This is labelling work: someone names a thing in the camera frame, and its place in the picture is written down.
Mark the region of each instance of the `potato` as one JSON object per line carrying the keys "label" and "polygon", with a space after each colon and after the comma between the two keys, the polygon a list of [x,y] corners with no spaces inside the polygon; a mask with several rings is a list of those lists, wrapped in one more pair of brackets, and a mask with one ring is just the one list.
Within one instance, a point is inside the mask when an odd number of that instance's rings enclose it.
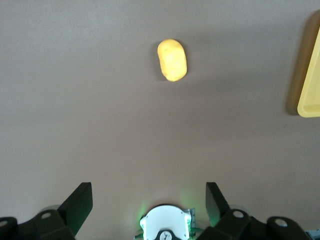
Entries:
{"label": "potato", "polygon": [[182,45],[174,39],[163,40],[158,46],[160,68],[171,82],[182,79],[187,73],[187,59]]}

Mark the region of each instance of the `screw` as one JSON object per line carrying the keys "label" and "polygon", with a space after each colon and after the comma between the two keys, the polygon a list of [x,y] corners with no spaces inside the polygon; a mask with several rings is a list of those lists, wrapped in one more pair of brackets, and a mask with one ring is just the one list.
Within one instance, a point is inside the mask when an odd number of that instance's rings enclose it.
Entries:
{"label": "screw", "polygon": [[50,212],[46,212],[46,213],[44,213],[42,216],[41,216],[41,218],[42,219],[47,219],[48,217],[50,217],[51,216],[51,213]]}
{"label": "screw", "polygon": [[0,228],[7,225],[8,221],[0,221]]}
{"label": "screw", "polygon": [[233,216],[235,216],[238,219],[242,219],[245,215],[240,211],[234,211]]}
{"label": "screw", "polygon": [[280,219],[280,218],[277,218],[277,219],[275,220],[275,223],[276,223],[279,227],[283,227],[283,228],[288,227],[288,223],[287,223],[285,220]]}

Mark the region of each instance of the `yellow plastic container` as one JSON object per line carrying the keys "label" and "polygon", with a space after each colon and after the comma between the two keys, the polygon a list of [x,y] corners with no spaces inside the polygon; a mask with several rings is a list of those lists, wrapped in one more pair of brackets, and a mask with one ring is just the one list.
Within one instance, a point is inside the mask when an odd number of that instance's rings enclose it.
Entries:
{"label": "yellow plastic container", "polygon": [[320,117],[320,30],[315,40],[297,110],[304,118]]}

